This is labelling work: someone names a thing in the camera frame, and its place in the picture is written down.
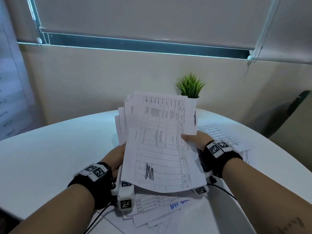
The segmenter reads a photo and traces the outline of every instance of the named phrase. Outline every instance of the black cable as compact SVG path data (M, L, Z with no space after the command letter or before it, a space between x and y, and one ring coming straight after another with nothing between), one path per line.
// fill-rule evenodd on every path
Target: black cable
M98 218L101 216L101 214L110 206L110 203L99 213L99 215L96 217L96 219L93 221L93 223L91 223L91 225L87 228L87 230L83 233L86 234L88 232L88 230L90 230L90 228L93 226L93 224L96 222L96 220L98 220Z
M233 197L233 199L235 199L235 200L237 201L237 199L236 199L231 193L229 193L227 190L223 189L222 187L217 186L217 185L214 185L214 184L210 184L210 183L207 183L207 186L215 186L215 187L218 187L218 188L220 188L221 190L223 190L223 191L225 191L226 193L228 193L230 196Z

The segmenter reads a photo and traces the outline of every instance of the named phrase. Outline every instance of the table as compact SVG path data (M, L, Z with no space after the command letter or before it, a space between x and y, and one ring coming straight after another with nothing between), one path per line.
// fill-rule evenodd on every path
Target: table
M312 173L286 151L231 119L200 109L197 113L199 125L223 124L252 143L257 169L312 203ZM88 115L0 141L0 208L25 219L64 190L73 174L118 145L117 114ZM251 232L244 213L226 193L211 188L209 201L220 233ZM99 224L107 233L120 233L105 219Z

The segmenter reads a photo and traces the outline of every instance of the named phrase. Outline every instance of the white pot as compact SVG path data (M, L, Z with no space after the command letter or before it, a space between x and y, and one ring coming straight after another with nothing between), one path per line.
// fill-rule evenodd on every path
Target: white pot
M197 105L197 100L200 98L200 96L198 96L198 98L188 98L189 102L191 104L192 109L195 111L195 107Z

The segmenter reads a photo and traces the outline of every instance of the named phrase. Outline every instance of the wrist-mounted device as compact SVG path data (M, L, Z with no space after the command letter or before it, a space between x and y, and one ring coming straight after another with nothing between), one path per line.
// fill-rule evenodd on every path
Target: wrist-mounted device
M94 209L105 208L112 200L111 189L115 188L112 169L104 162L93 163L74 175L68 187L80 184L94 197Z
M204 172L213 172L216 177L222 178L224 165L232 158L242 157L223 140L210 141L205 149L199 154L199 159Z

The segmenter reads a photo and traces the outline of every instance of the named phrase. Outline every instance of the potted plant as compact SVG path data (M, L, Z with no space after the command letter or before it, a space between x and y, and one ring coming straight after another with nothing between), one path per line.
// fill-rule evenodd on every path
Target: potted plant
M185 95L189 98L191 106L195 109L197 99L199 98L200 90L206 85L202 83L200 79L197 79L196 75L192 74L185 75L179 82L174 84L181 90L181 95Z

